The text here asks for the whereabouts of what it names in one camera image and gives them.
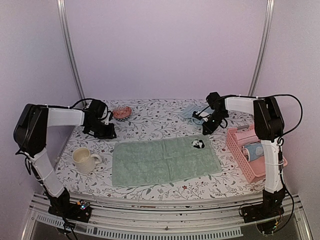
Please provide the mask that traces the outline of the green panda towel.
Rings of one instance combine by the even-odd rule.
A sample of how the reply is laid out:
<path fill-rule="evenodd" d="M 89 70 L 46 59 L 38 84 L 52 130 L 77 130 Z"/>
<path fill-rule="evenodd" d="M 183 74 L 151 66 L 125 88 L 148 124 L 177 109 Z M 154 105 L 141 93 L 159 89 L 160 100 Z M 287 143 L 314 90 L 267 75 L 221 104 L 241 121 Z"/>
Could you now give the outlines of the green panda towel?
<path fill-rule="evenodd" d="M 112 157 L 112 185 L 160 185 L 220 173 L 222 164 L 202 134 L 117 143 Z"/>

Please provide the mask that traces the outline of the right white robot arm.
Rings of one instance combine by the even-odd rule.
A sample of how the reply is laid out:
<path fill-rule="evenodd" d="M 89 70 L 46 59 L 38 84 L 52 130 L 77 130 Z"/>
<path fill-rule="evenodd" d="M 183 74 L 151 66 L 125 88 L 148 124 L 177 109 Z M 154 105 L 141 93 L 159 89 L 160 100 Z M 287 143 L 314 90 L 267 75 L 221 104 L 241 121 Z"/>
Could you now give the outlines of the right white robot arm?
<path fill-rule="evenodd" d="M 275 97 L 220 96 L 217 92 L 211 92 L 206 97 L 206 101 L 208 107 L 213 110 L 213 114 L 202 124 L 203 135 L 211 135 L 229 116 L 229 111 L 253 116 L 255 134 L 264 151 L 264 191 L 270 194 L 280 192 L 284 187 L 280 174 L 283 158 L 279 157 L 279 140 L 283 135 L 285 124 Z"/>

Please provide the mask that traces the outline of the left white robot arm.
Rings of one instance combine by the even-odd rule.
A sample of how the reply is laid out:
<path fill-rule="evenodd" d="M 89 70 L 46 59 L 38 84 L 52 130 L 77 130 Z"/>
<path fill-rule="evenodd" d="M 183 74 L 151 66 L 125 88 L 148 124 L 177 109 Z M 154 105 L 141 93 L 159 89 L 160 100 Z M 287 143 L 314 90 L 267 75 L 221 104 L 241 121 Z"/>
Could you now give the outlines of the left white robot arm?
<path fill-rule="evenodd" d="M 113 112 L 101 100 L 90 99 L 87 108 L 55 106 L 47 104 L 25 105 L 13 132 L 13 139 L 19 149 L 17 155 L 24 155 L 31 169 L 39 176 L 49 196 L 59 198 L 66 189 L 60 183 L 47 153 L 47 129 L 49 127 L 81 126 L 83 133 L 105 140 L 116 138 Z"/>

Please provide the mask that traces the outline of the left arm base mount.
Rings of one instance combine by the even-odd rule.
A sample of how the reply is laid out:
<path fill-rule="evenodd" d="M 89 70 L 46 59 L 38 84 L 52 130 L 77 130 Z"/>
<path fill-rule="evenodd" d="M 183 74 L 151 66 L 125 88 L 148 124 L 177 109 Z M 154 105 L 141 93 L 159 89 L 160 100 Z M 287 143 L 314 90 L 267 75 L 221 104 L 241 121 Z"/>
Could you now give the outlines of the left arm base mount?
<path fill-rule="evenodd" d="M 90 202 L 79 200 L 76 203 L 70 202 L 70 197 L 49 197 L 50 207 L 48 212 L 52 215 L 67 220 L 88 223 L 91 217 L 92 208 Z"/>

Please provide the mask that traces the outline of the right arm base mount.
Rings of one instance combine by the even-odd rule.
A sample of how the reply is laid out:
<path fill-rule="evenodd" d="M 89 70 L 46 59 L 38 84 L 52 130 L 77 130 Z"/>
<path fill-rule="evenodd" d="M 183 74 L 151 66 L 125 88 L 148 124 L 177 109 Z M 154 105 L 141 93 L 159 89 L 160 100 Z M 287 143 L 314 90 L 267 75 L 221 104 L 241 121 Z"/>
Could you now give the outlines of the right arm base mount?
<path fill-rule="evenodd" d="M 273 217 L 281 217 L 284 212 L 285 211 L 282 205 L 274 208 L 266 208 L 262 203 L 243 203 L 238 209 L 238 213 L 243 218 L 245 223 L 266 220 Z"/>

